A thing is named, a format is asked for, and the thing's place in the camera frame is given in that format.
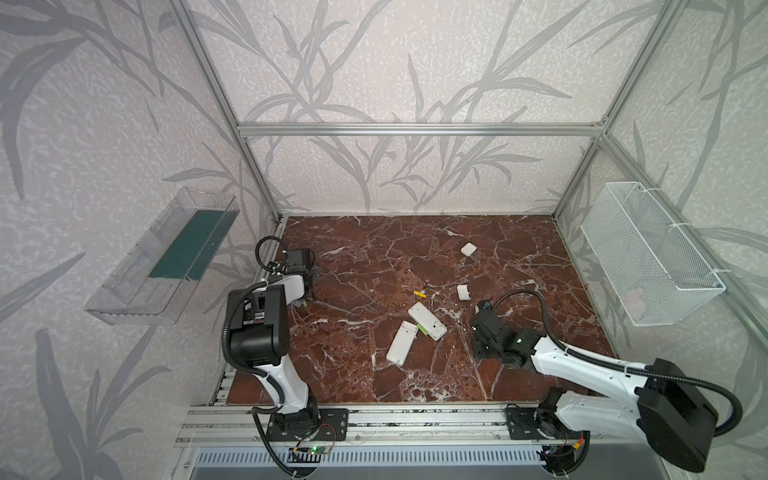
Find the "white battery cover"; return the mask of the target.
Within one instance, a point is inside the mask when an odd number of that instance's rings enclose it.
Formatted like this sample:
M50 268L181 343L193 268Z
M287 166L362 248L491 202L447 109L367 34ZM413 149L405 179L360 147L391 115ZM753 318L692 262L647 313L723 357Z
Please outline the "white battery cover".
M471 242L467 242L461 249L460 252L465 257L471 257L475 252L477 251L477 246L474 245Z
M457 296L460 301L469 301L471 299L469 288L467 285L458 285L456 287Z

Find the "white remote control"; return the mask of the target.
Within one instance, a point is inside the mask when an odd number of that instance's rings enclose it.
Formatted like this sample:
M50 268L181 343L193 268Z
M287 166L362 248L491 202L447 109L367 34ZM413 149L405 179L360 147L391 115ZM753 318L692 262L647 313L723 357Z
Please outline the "white remote control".
M447 327L421 302L411 306L408 314L435 341L439 341L447 332Z

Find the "white air conditioner remote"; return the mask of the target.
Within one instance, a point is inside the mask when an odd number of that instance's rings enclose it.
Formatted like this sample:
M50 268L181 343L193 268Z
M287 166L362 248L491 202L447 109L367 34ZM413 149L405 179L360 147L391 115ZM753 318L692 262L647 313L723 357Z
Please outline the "white air conditioner remote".
M387 351L386 360L402 367L417 337L419 328L416 324L403 321Z

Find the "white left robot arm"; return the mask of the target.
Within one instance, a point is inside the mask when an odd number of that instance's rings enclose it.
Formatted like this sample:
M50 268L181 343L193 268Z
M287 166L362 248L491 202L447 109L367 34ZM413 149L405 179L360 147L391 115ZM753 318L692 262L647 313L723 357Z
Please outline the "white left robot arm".
M226 363L259 380L272 405L255 407L284 428L313 428L319 422L317 401L289 357L289 307L313 293L315 256L308 248L287 249L270 274L255 284L228 293L221 349Z

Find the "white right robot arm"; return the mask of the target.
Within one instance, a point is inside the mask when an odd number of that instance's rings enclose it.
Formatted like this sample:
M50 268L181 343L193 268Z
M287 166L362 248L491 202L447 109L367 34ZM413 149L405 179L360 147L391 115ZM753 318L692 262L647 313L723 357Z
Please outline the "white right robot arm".
M587 434L637 440L676 467L704 471L718 414L673 363L611 359L530 328L514 330L494 311L470 321L478 359L564 379L585 393L551 388L537 407L506 409L512 438L574 439Z

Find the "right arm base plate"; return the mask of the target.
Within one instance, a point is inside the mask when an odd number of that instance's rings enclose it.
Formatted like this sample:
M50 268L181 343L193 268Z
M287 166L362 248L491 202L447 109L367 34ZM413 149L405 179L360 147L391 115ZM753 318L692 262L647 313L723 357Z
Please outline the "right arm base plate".
M508 404L504 418L511 440L563 441L568 444L588 437L585 431L568 429L553 411L536 406Z

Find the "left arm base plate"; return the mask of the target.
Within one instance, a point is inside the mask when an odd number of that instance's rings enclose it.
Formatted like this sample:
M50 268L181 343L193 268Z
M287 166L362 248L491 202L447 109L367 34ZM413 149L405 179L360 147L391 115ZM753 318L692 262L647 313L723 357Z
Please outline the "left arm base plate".
M350 411L346 408L309 409L292 414L276 413L270 417L266 436L269 441L344 441Z

